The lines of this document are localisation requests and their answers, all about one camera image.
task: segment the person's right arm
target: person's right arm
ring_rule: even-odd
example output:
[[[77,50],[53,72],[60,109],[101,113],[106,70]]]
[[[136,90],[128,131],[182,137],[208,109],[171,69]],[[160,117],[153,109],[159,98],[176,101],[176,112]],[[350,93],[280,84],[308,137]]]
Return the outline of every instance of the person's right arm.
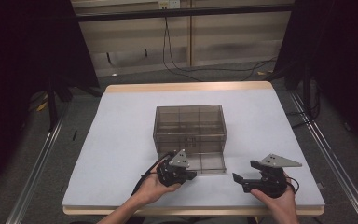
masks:
[[[272,212],[272,217],[279,224],[298,224],[296,213],[295,193],[289,186],[279,198],[270,198],[258,189],[252,189],[251,193]]]

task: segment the gray carpet floor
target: gray carpet floor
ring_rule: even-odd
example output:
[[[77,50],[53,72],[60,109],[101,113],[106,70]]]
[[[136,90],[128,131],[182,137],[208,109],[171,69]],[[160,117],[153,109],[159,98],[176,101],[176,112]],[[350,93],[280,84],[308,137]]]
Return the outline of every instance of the gray carpet floor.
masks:
[[[240,63],[210,66],[207,68],[246,69],[252,68],[253,65],[254,63]],[[273,63],[269,63],[257,69],[257,71],[268,71],[272,68]],[[186,74],[202,81],[238,81],[248,77],[250,72],[203,70]],[[252,75],[246,80],[261,80],[262,78],[264,76]],[[101,88],[99,91],[104,91],[105,87],[110,84],[190,81],[196,80],[189,77],[177,76],[164,70],[117,77],[101,77]],[[290,97],[290,92],[285,89],[282,80],[274,80],[272,84],[282,103],[283,109],[286,112],[295,112],[296,107]],[[59,111],[65,107],[65,104],[69,104],[69,109],[63,118],[60,133],[49,154],[22,223],[71,223],[74,221],[96,223],[101,219],[100,216],[67,216],[62,211],[61,203],[63,195],[100,101],[99,98],[87,95],[78,89],[71,89],[71,91],[74,94],[73,101],[70,103],[59,103],[58,105]],[[288,119],[292,125],[302,122],[299,115],[288,116]],[[323,95],[321,96],[321,112],[316,119],[316,123],[358,188],[358,136],[356,133],[347,131],[344,126],[345,119],[339,115]],[[40,112],[35,110],[30,112],[17,150],[0,176],[0,223],[6,222],[14,203],[21,194],[21,190],[48,136],[48,126],[47,109]],[[321,193],[326,206],[324,214],[318,217],[319,220],[322,223],[358,223],[356,211],[337,182],[324,155],[311,136],[307,125],[294,128],[294,133],[316,182],[324,186],[321,189]],[[318,223],[311,217],[302,217],[300,221],[301,223]],[[266,217],[263,223],[273,223],[273,221],[270,217]]]

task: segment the table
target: table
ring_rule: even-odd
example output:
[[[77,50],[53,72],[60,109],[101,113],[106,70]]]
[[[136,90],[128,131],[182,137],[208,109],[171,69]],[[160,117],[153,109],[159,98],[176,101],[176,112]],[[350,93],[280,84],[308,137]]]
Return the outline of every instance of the table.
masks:
[[[324,200],[268,82],[109,86],[65,193],[64,213],[107,215],[131,195],[140,175],[157,159],[152,137],[156,105],[218,104],[223,107],[227,125],[227,173],[197,176],[135,215],[268,215],[265,205],[243,193],[231,173],[260,178],[249,160],[259,161],[269,153],[303,164],[301,168],[285,168],[301,184],[296,196],[297,213],[322,214]]]

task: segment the power outlet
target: power outlet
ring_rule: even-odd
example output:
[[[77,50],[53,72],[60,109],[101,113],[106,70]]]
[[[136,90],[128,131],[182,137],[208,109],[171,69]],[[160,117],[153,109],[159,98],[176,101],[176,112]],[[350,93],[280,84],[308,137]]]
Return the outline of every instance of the power outlet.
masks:
[[[180,0],[170,0],[170,9],[180,8]]]
[[[158,9],[168,9],[168,8],[170,8],[169,0],[158,1]]]

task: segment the human hand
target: human hand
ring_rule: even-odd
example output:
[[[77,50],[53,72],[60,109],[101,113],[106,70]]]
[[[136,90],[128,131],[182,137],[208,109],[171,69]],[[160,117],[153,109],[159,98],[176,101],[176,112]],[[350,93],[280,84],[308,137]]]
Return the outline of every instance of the human hand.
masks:
[[[169,187],[164,186],[158,180],[156,174],[156,165],[150,172],[150,175],[144,180],[141,187],[132,196],[142,205],[147,205],[157,201],[163,194],[174,192],[181,187],[181,184],[173,184]]]
[[[276,199],[270,198],[258,189],[252,189],[251,193],[271,210],[272,217],[279,224],[298,223],[295,193],[289,186],[287,186],[284,194]]]

